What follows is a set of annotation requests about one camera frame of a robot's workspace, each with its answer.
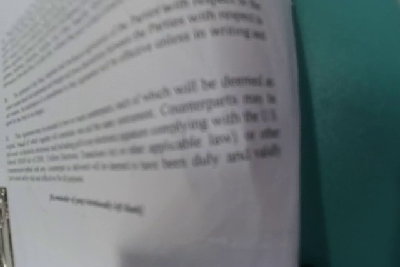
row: paper page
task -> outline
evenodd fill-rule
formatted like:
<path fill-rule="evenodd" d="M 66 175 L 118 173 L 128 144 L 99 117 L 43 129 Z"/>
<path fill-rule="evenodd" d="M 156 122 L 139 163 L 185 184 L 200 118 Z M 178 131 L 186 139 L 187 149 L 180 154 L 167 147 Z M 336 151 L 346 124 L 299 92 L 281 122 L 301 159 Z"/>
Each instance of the paper page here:
<path fill-rule="evenodd" d="M 290 0 L 0 0 L 16 266 L 296 266 Z"/>

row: green folder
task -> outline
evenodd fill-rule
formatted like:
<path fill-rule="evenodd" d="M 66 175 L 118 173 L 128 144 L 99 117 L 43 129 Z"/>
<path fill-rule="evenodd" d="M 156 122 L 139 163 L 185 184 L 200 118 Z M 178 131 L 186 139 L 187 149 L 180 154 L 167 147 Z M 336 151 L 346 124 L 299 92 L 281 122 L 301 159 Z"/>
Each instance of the green folder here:
<path fill-rule="evenodd" d="M 399 0 L 294 0 L 301 263 L 400 266 Z"/>

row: teal surface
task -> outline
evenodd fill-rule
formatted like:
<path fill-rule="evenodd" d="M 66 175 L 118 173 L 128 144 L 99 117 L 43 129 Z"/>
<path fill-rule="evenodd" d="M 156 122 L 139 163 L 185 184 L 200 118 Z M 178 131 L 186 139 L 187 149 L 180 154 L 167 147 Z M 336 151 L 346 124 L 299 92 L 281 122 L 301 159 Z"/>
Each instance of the teal surface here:
<path fill-rule="evenodd" d="M 400 266 L 400 5 L 294 0 L 301 261 Z"/>

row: silver metal object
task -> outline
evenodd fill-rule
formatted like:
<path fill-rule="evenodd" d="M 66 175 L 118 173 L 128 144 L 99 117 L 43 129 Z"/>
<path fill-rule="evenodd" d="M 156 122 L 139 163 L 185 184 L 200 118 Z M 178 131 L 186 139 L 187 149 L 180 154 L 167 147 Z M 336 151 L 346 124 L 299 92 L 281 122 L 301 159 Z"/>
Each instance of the silver metal object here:
<path fill-rule="evenodd" d="M 6 188 L 0 188 L 0 267 L 14 267 Z"/>

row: teal background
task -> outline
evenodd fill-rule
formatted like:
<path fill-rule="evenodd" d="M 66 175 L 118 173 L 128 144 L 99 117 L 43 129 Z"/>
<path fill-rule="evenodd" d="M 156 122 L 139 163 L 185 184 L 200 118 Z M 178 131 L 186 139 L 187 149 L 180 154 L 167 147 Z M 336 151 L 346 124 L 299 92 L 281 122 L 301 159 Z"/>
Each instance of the teal background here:
<path fill-rule="evenodd" d="M 294 0 L 301 262 L 400 266 L 400 5 Z"/>

